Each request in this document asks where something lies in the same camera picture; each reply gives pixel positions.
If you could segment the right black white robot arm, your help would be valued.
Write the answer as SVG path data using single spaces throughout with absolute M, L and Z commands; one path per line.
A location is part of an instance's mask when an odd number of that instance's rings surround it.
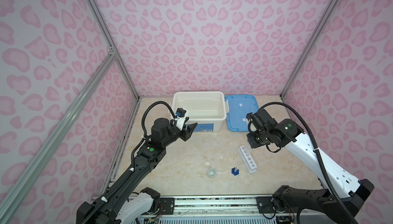
M 251 148 L 274 144 L 300 159 L 319 179 L 320 190 L 296 189 L 282 185 L 271 198 L 276 212 L 288 209 L 313 210 L 325 214 L 337 224 L 355 224 L 355 216 L 374 190 L 367 179 L 360 180 L 343 169 L 317 146 L 310 128 L 291 119 L 277 122 L 260 108 L 246 116 Z

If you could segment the white plastic storage bin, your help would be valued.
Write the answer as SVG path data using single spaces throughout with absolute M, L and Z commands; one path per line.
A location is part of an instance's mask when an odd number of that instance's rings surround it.
M 228 102 L 218 91 L 177 92 L 173 96 L 172 108 L 187 111 L 187 125 L 197 123 L 195 132 L 219 132 L 227 119 Z

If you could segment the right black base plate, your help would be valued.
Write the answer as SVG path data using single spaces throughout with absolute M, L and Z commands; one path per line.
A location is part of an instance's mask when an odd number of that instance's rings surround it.
M 276 214 L 296 214 L 298 211 L 298 207 L 287 207 L 285 210 L 277 211 L 275 207 L 273 207 L 272 196 L 257 196 L 256 198 L 256 205 L 259 211 L 259 214 L 264 215 L 272 215 Z

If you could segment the blue base graduated cylinder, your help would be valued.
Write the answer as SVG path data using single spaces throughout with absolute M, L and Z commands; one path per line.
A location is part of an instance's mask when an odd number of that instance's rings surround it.
M 238 176 L 239 175 L 239 166 L 241 165 L 241 162 L 237 162 L 236 166 L 232 168 L 231 173 L 234 176 Z

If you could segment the aluminium mounting rail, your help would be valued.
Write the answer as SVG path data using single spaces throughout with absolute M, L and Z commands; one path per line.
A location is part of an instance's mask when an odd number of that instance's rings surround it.
M 172 215 L 142 215 L 153 202 L 146 194 L 131 195 L 121 208 L 120 224 L 331 224 L 325 214 L 303 209 L 297 214 L 259 214 L 256 197 L 270 195 L 162 196 L 175 198 Z

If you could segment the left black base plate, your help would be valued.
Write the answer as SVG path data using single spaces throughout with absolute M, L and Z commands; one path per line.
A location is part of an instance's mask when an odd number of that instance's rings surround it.
M 175 198 L 161 197 L 159 202 L 153 202 L 152 208 L 142 215 L 172 215 L 175 209 Z

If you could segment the clear petri dish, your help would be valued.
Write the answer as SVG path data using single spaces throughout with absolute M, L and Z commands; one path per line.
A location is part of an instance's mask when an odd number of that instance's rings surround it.
M 213 168 L 217 173 L 225 173 L 229 168 L 229 163 L 224 156 L 217 156 L 213 161 Z

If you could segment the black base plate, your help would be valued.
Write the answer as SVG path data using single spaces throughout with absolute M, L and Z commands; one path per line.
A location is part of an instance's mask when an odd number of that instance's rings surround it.
M 159 202 L 153 202 L 152 208 L 142 215 L 172 215 L 175 209 L 175 198 L 161 197 Z
M 287 207 L 285 210 L 277 211 L 275 207 L 273 207 L 272 196 L 257 196 L 256 198 L 256 205 L 259 211 L 259 214 L 264 215 L 272 215 L 276 214 L 296 214 L 298 211 L 298 207 Z

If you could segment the blue plastic bin lid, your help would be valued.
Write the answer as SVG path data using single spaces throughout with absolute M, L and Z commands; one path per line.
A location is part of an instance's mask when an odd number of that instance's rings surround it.
M 225 102 L 228 108 L 228 129 L 231 132 L 247 132 L 247 114 L 255 113 L 259 109 L 256 98 L 252 95 L 227 95 Z

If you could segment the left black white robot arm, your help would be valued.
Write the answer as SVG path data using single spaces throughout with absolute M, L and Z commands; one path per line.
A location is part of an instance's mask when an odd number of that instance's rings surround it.
M 166 155 L 166 147 L 182 139 L 187 141 L 197 123 L 179 129 L 174 120 L 158 118 L 151 128 L 151 135 L 140 146 L 128 170 L 93 203 L 84 202 L 77 210 L 77 224 L 119 224 L 117 216 L 139 183 L 156 168 Z

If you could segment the white test tube rack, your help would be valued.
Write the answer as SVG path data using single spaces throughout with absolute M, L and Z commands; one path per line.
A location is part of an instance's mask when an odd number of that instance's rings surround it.
M 237 149 L 237 151 L 249 174 L 256 173 L 257 164 L 251 155 L 251 147 L 249 145 L 242 145 Z

